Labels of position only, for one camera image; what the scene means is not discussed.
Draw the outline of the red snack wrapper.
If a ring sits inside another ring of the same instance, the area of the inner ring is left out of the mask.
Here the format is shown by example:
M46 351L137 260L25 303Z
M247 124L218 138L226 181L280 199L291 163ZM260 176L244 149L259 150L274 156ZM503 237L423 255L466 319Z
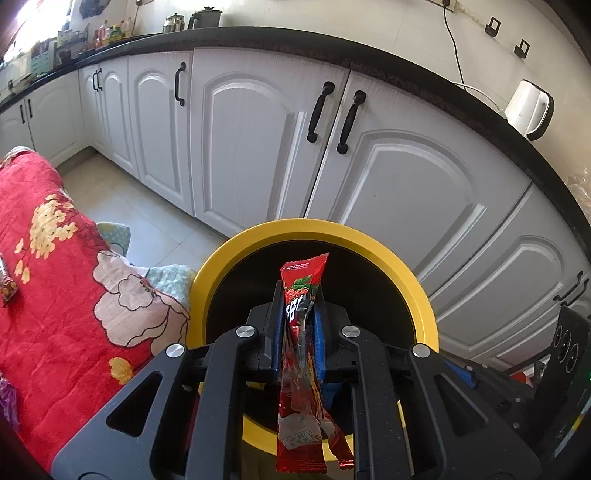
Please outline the red snack wrapper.
M315 374L315 298L328 257L325 253L280 268L286 309L277 412L276 471L280 473L327 473L324 440L342 470L355 466L345 434L322 404Z

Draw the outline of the purple candy wrapper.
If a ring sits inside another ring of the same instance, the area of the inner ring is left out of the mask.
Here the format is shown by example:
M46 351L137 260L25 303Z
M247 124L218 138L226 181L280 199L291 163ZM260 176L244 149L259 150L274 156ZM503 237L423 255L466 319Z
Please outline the purple candy wrapper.
M4 377L0 377L0 405L1 413L6 421L17 431L18 420L18 394L16 388Z

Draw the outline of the yellow rimmed trash bin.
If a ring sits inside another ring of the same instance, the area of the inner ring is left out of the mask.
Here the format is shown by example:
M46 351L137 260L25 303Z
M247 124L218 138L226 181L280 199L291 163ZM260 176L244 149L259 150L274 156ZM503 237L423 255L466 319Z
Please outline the yellow rimmed trash bin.
M437 353L438 331L429 300L410 269L392 251L350 227L301 218L267 222L247 229L221 245L206 260L190 292L191 320L187 333L189 347L206 345L206 328L212 323L209 318L211 304L228 274L243 260L276 246L287 248L286 254L274 256L273 260L277 265L283 265L288 258L311 257L315 252L335 252L336 249L347 251L370 264L387 278L390 287L397 290L405 305L403 312L409 318L407 323L415 331L416 343L424 343ZM380 286L370 276L346 272L329 281L329 286L342 295L339 306L346 307L349 302L359 304L360 312L353 318L356 326L365 329L363 324L367 320L383 323L396 321L394 315L385 309L385 304L392 302L393 298L387 296L382 302L376 301L374 296ZM245 323L245 315L239 312L243 307L242 303L230 299L225 306L230 311L228 320L231 325L228 330ZM273 431L260 430L258 426L245 422L243 425L245 430L242 440L247 440L256 447L276 449L277 437Z

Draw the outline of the red floral tablecloth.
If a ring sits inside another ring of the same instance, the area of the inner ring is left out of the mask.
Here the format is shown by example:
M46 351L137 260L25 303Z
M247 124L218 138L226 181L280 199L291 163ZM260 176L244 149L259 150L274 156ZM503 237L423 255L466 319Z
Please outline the red floral tablecloth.
M1 375L17 390L19 439L49 469L145 364L185 340L189 313L110 248L26 147L1 162L1 256L18 285L1 303Z

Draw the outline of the black countertop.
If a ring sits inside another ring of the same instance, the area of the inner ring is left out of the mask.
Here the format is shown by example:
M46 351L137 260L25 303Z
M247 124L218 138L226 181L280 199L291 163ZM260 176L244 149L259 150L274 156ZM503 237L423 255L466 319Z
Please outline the black countertop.
M249 49L327 63L403 89L439 108L503 152L544 193L581 250L590 255L590 224L566 184L532 143L501 114L444 77L397 55L335 36L287 28L230 26L146 34L119 42L61 67L1 102L3 111L40 87L83 67L119 57L193 51Z

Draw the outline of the white electric kettle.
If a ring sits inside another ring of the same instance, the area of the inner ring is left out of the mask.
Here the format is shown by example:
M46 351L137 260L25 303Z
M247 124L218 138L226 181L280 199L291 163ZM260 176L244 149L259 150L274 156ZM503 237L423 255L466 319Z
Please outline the white electric kettle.
M509 101L504 115L508 123L530 141L546 132L555 110L550 93L533 82L522 79Z

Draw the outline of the white lower cabinets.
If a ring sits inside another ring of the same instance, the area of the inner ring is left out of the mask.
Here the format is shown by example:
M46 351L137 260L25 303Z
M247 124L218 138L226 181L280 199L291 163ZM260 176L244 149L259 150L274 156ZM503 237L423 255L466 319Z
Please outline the white lower cabinets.
M1 148L58 165L93 147L225 236L280 218L344 224L393 250L445 350L497 368L590 312L590 263L548 196L432 104L331 64L199 48L68 73L1 117Z

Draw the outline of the condiment bottles group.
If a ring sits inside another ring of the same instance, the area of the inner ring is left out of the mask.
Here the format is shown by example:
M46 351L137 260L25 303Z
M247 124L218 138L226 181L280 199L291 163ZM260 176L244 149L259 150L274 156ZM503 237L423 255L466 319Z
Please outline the condiment bottles group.
M133 20L128 17L118 24L110 25L107 20L95 31L94 47L102 48L113 43L120 42L132 37Z

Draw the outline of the steel teapot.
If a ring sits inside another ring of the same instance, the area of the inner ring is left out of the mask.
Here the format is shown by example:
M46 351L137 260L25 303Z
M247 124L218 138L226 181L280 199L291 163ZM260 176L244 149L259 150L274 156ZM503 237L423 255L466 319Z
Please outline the steel teapot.
M174 13L166 18L162 25L163 33L173 33L183 31L185 29L184 16L182 14Z

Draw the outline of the dark green enamel pot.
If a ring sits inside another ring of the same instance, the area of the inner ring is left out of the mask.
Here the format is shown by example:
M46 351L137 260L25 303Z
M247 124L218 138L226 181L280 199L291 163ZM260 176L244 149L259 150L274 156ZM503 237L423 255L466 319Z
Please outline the dark green enamel pot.
M187 29L214 28L221 22L222 11L214 7L204 7L204 9L194 12L188 21Z

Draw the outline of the black wall hook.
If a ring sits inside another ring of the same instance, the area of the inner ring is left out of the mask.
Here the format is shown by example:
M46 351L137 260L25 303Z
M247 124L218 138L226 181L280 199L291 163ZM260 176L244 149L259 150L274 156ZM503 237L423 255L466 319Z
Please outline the black wall hook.
M514 47L514 54L520 59L526 59L530 50L530 44L522 39L521 42Z
M485 33L491 38L495 38L500 31L501 21L492 16L489 22L485 25Z

